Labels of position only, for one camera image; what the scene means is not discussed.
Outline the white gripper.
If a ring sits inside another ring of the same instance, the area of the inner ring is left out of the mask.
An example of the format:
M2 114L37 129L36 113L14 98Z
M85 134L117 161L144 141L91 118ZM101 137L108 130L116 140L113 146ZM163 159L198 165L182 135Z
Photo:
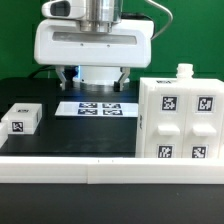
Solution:
M121 92L130 75L127 67L150 64L153 32L149 20L123 19L110 33L94 33L82 32L77 21L46 19L36 31L34 58L42 65L56 65L63 90L73 86L73 69L66 65L121 67L113 85L115 92Z

